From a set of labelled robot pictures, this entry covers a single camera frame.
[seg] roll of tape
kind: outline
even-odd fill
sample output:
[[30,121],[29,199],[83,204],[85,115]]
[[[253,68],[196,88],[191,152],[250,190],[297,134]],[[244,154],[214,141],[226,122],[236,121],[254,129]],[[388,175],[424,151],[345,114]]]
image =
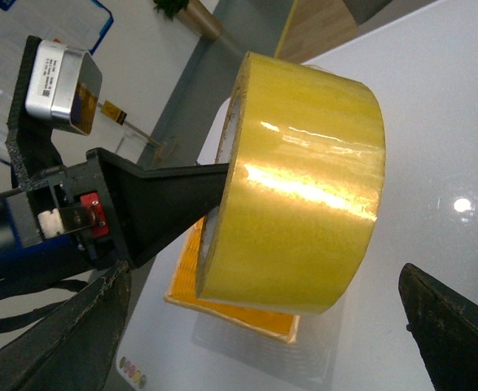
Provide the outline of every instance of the roll of tape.
[[250,53],[226,118],[226,155],[197,296],[290,314],[331,307],[377,218],[385,141],[375,96],[359,82]]

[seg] black plastic mount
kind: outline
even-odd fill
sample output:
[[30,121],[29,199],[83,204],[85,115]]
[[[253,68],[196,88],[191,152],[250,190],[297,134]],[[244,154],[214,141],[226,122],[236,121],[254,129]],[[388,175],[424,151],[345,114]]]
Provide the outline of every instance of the black plastic mount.
[[63,164],[50,139],[52,126],[32,118],[25,109],[37,47],[41,41],[34,36],[27,38],[7,121],[9,132],[5,144],[15,175],[13,187],[20,187],[21,190],[45,186],[42,172]]

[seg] battery label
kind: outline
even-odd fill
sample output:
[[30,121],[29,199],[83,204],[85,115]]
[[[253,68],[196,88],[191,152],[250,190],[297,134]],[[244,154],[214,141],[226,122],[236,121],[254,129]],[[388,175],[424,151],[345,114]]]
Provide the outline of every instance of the battery label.
[[59,73],[59,60],[58,59],[45,59],[43,66],[43,72],[40,78],[40,95],[46,98],[52,96],[52,91],[58,81]]

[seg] wooden object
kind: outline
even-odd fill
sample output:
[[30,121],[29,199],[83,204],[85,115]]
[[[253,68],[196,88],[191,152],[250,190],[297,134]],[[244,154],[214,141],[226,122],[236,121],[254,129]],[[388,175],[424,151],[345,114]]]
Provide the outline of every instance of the wooden object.
[[357,35],[342,0],[295,0],[274,57],[301,63]]

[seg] gray floor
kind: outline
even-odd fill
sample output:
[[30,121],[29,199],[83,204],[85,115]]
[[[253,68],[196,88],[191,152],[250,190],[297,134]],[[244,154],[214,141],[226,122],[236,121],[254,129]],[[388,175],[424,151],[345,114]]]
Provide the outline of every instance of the gray floor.
[[201,40],[172,93],[153,137],[164,142],[176,138],[173,153],[154,161],[149,147],[139,164],[175,167],[194,165],[213,118],[230,96],[246,51],[273,55],[291,10],[292,0],[221,0],[214,15],[225,32],[214,43]]

